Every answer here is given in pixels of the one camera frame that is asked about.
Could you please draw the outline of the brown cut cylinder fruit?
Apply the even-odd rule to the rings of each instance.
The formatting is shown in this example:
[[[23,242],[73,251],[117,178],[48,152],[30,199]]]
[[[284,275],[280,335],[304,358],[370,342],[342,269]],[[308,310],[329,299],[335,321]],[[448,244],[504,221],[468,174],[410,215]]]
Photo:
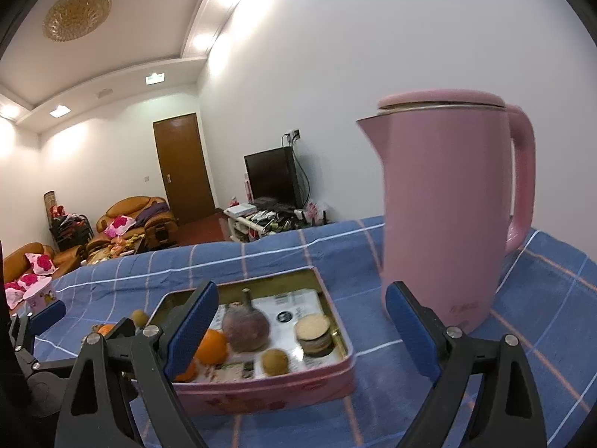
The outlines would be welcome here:
[[[324,356],[333,350],[331,323],[325,314],[307,314],[298,320],[294,335],[307,356]]]

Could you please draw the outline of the large orange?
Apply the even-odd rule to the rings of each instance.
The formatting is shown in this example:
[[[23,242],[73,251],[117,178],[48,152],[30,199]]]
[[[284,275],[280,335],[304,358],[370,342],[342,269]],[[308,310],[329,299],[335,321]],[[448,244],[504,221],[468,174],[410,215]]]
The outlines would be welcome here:
[[[186,370],[181,373],[178,374],[175,378],[174,381],[175,382],[192,382],[195,380],[196,376],[199,375],[199,370],[197,369],[197,365],[194,359],[192,359]]]

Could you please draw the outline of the small green-brown kiwi fruit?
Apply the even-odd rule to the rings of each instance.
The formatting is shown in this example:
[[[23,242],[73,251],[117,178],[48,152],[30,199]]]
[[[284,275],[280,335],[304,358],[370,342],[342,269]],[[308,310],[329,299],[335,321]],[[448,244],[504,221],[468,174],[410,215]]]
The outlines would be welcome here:
[[[268,349],[261,355],[262,370],[267,376],[285,375],[290,372],[290,360],[280,349]]]

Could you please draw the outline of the coffee table with fruits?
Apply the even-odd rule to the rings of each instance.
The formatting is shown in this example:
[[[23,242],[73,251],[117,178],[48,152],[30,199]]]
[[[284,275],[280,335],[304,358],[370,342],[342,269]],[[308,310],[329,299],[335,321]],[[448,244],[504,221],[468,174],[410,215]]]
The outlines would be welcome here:
[[[111,259],[123,258],[138,254],[145,243],[144,235],[135,235],[129,239],[115,238],[105,246],[91,252],[85,265],[96,265]]]

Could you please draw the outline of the pink cartoon cup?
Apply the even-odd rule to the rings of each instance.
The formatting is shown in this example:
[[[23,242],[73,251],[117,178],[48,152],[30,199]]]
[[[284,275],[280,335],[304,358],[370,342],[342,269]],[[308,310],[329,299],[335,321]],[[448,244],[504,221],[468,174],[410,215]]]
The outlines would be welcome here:
[[[38,314],[57,300],[54,291],[53,278],[47,276],[37,277],[37,281],[30,285],[23,294],[23,300],[29,309]]]

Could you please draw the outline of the small orange on cloth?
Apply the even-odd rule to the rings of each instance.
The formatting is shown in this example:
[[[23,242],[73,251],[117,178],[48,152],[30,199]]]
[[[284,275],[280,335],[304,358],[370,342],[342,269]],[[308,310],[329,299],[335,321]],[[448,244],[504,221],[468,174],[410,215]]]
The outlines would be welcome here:
[[[114,328],[114,325],[111,324],[106,324],[106,325],[102,325],[97,329],[97,334],[101,335],[101,336],[106,336],[108,335],[111,330]]]

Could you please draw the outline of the black cluttered rack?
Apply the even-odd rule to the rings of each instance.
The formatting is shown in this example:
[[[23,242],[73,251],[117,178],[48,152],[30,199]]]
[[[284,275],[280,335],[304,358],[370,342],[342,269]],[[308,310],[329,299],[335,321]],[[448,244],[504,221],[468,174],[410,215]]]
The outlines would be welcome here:
[[[90,222],[84,214],[54,217],[51,220],[50,231],[60,252],[85,246],[93,238]]]

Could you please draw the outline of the pink floral cushion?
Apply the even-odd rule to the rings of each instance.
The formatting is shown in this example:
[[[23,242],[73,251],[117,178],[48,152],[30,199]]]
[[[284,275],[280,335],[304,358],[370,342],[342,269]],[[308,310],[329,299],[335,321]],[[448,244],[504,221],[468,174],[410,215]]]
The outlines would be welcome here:
[[[119,215],[106,227],[104,234],[110,239],[122,237],[136,224],[137,222],[134,218],[128,217],[127,215]]]

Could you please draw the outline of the purple round fruit with stem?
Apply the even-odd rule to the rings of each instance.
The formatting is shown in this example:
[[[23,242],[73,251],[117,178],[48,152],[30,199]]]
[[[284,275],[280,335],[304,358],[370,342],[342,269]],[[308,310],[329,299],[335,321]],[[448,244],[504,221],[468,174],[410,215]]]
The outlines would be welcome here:
[[[227,304],[222,331],[233,351],[255,352],[269,342],[270,324],[263,311],[255,308],[249,288],[242,290],[242,300]]]

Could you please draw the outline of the pink rectangular tin tray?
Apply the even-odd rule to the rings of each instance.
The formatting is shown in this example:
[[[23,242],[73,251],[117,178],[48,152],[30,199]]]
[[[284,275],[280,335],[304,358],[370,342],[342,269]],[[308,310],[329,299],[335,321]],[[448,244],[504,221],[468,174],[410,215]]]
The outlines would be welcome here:
[[[248,290],[269,321],[269,338],[254,352],[229,350],[221,365],[194,361],[189,376],[173,384],[190,415],[299,408],[353,391],[354,348],[315,267],[228,282],[218,290],[212,330],[222,328],[228,305]]]

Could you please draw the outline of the printed paper tray liner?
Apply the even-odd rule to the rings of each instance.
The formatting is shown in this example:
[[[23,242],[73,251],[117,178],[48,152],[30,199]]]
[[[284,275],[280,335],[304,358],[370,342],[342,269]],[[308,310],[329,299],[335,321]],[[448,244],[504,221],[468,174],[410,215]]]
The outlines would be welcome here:
[[[266,378],[261,357],[271,349],[283,351],[288,359],[288,371],[299,373],[339,364],[347,355],[336,329],[332,331],[332,345],[323,353],[307,355],[300,345],[294,326],[306,315],[324,314],[321,295],[314,289],[299,289],[286,293],[258,297],[255,308],[265,314],[270,325],[268,343],[259,351],[239,353],[228,346],[228,358],[222,365],[206,366],[195,360],[199,374],[195,383],[230,383]]]

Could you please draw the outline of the white tv stand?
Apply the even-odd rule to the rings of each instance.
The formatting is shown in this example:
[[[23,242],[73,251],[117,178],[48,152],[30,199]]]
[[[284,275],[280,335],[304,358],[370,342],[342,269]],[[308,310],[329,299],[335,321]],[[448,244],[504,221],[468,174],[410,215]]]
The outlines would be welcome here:
[[[230,239],[237,243],[250,243],[284,231],[318,227],[330,222],[327,211],[318,209],[313,204],[307,209],[282,205],[258,209],[253,204],[240,203],[226,208],[224,215],[228,222]]]

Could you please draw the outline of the black television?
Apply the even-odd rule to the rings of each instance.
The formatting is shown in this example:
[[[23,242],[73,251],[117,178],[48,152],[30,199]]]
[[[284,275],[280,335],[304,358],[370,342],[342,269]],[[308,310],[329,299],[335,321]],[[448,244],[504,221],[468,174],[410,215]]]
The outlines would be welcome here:
[[[270,200],[299,208],[299,177],[290,147],[279,147],[244,157],[253,199]]]

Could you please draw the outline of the pink electric kettle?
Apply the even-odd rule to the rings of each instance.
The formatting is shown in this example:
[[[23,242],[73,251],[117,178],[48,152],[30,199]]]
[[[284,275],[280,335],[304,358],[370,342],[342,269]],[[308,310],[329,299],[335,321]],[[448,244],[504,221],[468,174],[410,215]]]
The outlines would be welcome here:
[[[385,97],[358,124],[384,176],[381,287],[402,281],[446,326],[472,332],[531,227],[531,121],[497,95],[439,89]]]

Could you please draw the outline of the gold ceiling lamp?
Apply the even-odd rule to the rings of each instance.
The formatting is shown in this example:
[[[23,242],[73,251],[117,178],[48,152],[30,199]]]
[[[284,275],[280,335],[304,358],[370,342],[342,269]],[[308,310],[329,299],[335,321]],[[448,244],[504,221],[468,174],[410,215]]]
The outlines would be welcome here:
[[[86,37],[111,13],[111,0],[58,0],[44,17],[44,36],[65,43]]]

